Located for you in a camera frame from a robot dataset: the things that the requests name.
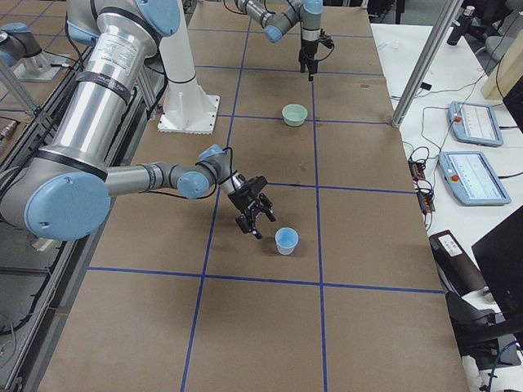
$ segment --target white table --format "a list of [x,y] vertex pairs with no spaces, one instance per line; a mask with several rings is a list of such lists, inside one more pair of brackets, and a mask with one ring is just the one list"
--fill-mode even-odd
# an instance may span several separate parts
[[[373,24],[372,28],[389,92],[392,96],[401,96],[431,27]],[[424,82],[432,85],[432,91],[456,90],[474,83],[483,74],[483,69],[472,50],[461,38],[455,47],[446,43],[441,45]],[[467,100],[469,103],[488,105],[499,104],[500,101],[485,100],[481,95],[481,86],[485,80],[486,76],[475,87],[470,86],[460,91],[441,92],[415,99],[400,127],[403,140],[412,144],[414,148],[422,145],[428,147],[430,157],[435,157],[438,149],[421,137],[423,108],[427,106],[447,108],[453,100]],[[393,105],[397,105],[397,100],[393,99],[392,102]],[[512,116],[504,105],[497,106],[495,112],[500,126],[515,126]],[[424,135],[437,145],[441,146],[445,140],[443,151],[482,151],[498,176],[523,171],[523,135],[517,128],[502,130],[505,143],[501,147],[493,148],[460,143],[451,134],[448,134],[445,139],[449,129],[446,110],[426,109],[423,126]],[[409,156],[410,152],[411,148],[405,145],[406,155]],[[415,158],[421,157],[423,157],[422,153],[415,156]],[[440,170],[435,171],[435,167],[436,160],[430,159],[425,171],[427,179],[431,183],[436,182],[434,202],[436,211],[432,214],[428,235],[449,229],[473,259],[472,245],[523,204],[523,176],[503,180],[503,185],[512,198],[510,204],[500,207],[464,207],[449,192]],[[495,305],[487,303],[479,295],[471,294],[467,299],[478,308],[496,309]],[[487,372],[482,373],[484,380],[487,381]],[[523,367],[497,369],[496,375],[499,378],[494,380],[493,392],[503,389],[523,390]]]

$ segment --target label on robot arm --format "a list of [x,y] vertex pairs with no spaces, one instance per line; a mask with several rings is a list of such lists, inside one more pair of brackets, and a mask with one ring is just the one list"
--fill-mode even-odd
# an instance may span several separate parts
[[138,47],[116,34],[102,34],[91,56],[92,61],[102,61],[123,71],[126,75],[134,65]]
[[438,239],[440,240],[441,245],[443,245],[445,250],[452,257],[461,255],[463,253],[450,234],[442,235]]

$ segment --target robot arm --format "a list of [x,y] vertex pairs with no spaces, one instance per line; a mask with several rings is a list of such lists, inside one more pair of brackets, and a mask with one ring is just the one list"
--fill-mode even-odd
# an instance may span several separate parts
[[321,29],[323,0],[288,0],[287,9],[279,15],[269,12],[258,0],[235,0],[240,11],[260,24],[271,42],[278,42],[294,25],[301,22],[302,45],[298,61],[300,72],[312,75],[318,73],[318,60],[315,59],[318,43],[334,48],[333,40]]
[[12,67],[24,59],[28,72],[38,74],[51,68],[36,38],[27,25],[10,23],[0,27],[0,60]]
[[180,23],[178,0],[69,1],[69,32],[96,45],[53,141],[38,149],[28,167],[0,173],[0,215],[42,238],[73,240],[107,217],[111,196],[170,187],[197,198],[218,184],[240,210],[245,233],[260,238],[256,218],[274,220],[260,191],[263,177],[246,181],[217,146],[193,167],[155,163],[105,167],[104,159],[144,60],[161,37]]

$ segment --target blue grid line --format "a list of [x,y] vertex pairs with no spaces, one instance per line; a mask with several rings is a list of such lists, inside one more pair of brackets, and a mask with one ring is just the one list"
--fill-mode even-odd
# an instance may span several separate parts
[[347,190],[354,192],[378,192],[382,194],[416,194],[414,190],[395,190],[395,189],[372,189],[372,188],[351,188],[348,186],[332,186],[332,185],[310,185],[310,184],[287,184],[284,182],[270,182],[268,185],[273,186],[289,186],[293,188],[316,188],[316,189],[334,189]]
[[34,34],[35,37],[56,37],[56,36],[60,36],[60,37],[65,37],[65,34],[44,34],[44,33],[39,33],[39,34]]
[[235,280],[241,282],[256,282],[256,283],[278,283],[278,284],[292,284],[298,286],[319,286],[318,282],[310,282],[306,280],[287,280],[287,279],[276,279],[276,278],[254,278],[246,276],[230,276],[230,275],[216,275],[207,274],[205,278],[219,279],[219,280]]
[[393,286],[373,286],[368,284],[350,284],[350,283],[331,283],[331,282],[313,282],[307,280],[292,280],[292,279],[277,279],[277,278],[255,278],[252,276],[234,276],[234,275],[219,275],[219,274],[196,274],[191,272],[176,272],[163,271],[157,269],[135,269],[135,268],[119,268],[119,267],[102,267],[90,266],[90,271],[99,272],[114,272],[124,274],[143,274],[143,275],[163,275],[163,276],[177,276],[180,278],[206,278],[216,280],[234,280],[240,282],[254,282],[254,283],[275,283],[288,284],[298,286],[316,286],[316,287],[334,287],[343,289],[355,290],[370,290],[378,292],[414,292],[427,294],[444,294],[442,290],[433,290],[428,288],[412,288],[412,287],[393,287]]
[[191,272],[176,272],[176,271],[162,271],[156,269],[135,269],[135,268],[114,268],[114,267],[101,267],[101,266],[89,266],[90,271],[104,271],[104,272],[124,272],[128,274],[143,274],[143,275],[167,275],[167,276],[179,276],[182,278],[201,278],[202,274],[194,274]]
[[445,294],[443,290],[433,290],[430,288],[409,288],[409,287],[388,287],[388,286],[369,286],[366,284],[345,284],[345,283],[324,283],[325,287],[354,288],[357,290],[374,290],[380,292],[416,292],[418,294]]
[[[233,117],[231,114],[218,114],[218,117]],[[235,118],[252,118],[256,120],[283,120],[281,117],[264,117],[264,116],[247,116],[235,114]],[[314,120],[305,120],[306,123],[312,123]],[[384,121],[359,121],[359,120],[324,120],[316,119],[316,123],[336,123],[336,124],[364,124],[364,125],[389,125]]]
[[[34,16],[34,15],[9,14],[9,16],[22,16],[22,17],[25,18],[25,17],[31,17],[31,16]],[[38,17],[40,17],[40,16],[41,16],[42,18],[61,18],[61,19],[64,19],[63,16],[58,16],[58,15],[44,15],[43,12],[42,12]]]
[[314,81],[311,82],[312,95],[312,128],[314,134],[314,167],[315,167],[315,193],[316,193],[316,226],[318,231],[318,271],[320,278],[320,320],[321,320],[321,357],[324,374],[324,392],[329,392],[329,379],[327,373],[327,342],[325,332],[325,301],[324,301],[324,265],[321,247],[321,209],[320,209],[320,168],[318,164],[318,138],[316,134],[316,104]]
[[3,19],[5,16],[10,15],[11,11],[13,11],[15,8],[17,8],[23,1],[24,0],[18,0],[18,3],[13,8],[11,8],[9,11],[7,11],[7,13],[2,14],[2,17],[0,18],[0,20]]
[[360,120],[325,120],[319,119],[318,123],[338,123],[338,124],[365,124],[365,125],[390,125],[387,121],[360,121]]
[[[298,69],[272,69],[272,68],[251,68],[251,67],[231,67],[224,65],[195,65],[196,68],[210,68],[210,69],[244,69],[247,71],[262,71],[262,72],[290,72],[293,74],[300,74]],[[325,75],[360,75],[360,76],[384,76],[383,73],[368,73],[368,72],[342,72],[342,71],[318,71],[318,74]]]
[[247,33],[245,30],[229,30],[229,29],[189,29],[189,31],[209,31],[213,33]]
[[396,189],[371,189],[371,188],[349,188],[343,186],[319,185],[320,189],[335,189],[335,190],[354,190],[360,192],[379,192],[383,194],[416,194],[414,190],[396,190]]
[[[190,31],[208,31],[213,33],[245,33],[245,30],[229,30],[229,29],[188,29]],[[263,31],[249,31],[250,34],[265,34]],[[285,35],[301,35],[300,33],[288,32]],[[372,35],[352,35],[352,34],[330,34],[331,37],[340,38],[373,38]]]
[[[247,33],[245,34],[244,53],[242,56],[242,63],[241,63],[242,68],[244,66],[245,54],[247,52],[248,32],[249,32],[250,28],[251,28],[251,20],[249,20],[249,22],[248,22],[248,30],[247,30]],[[235,120],[235,111],[236,111],[236,105],[238,103],[239,86],[241,83],[241,78],[242,78],[242,69],[240,68],[239,76],[238,76],[238,85],[236,86],[235,102],[233,104],[232,116],[231,116],[230,125],[229,125],[229,132],[227,135],[227,143],[226,143],[227,146],[229,146],[229,143],[230,143],[230,134],[232,132],[233,121]],[[201,277],[200,283],[199,283],[198,297],[196,299],[196,306],[194,308],[193,324],[190,329],[190,339],[189,339],[189,345],[187,347],[186,363],[185,363],[184,370],[183,370],[183,377],[181,380],[180,392],[185,392],[185,390],[186,390],[187,375],[189,374],[189,366],[190,366],[190,356],[192,355],[194,336],[196,333],[196,325],[198,323],[199,307],[200,307],[200,303],[202,300],[203,285],[205,283],[207,265],[208,265],[208,260],[209,260],[209,256],[211,253],[212,236],[214,234],[214,228],[216,225],[216,218],[217,218],[217,213],[218,213],[218,205],[220,202],[220,196],[221,196],[221,192],[220,192],[220,190],[218,190],[216,202],[214,203],[214,212],[212,214],[211,229],[209,230],[207,248],[205,250],[205,260],[203,262],[202,277]]]

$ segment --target light green cup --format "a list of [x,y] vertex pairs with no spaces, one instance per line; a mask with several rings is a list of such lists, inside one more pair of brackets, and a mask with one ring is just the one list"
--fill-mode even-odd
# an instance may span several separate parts
[[299,127],[307,118],[307,109],[298,104],[285,106],[281,113],[285,123],[291,127]]

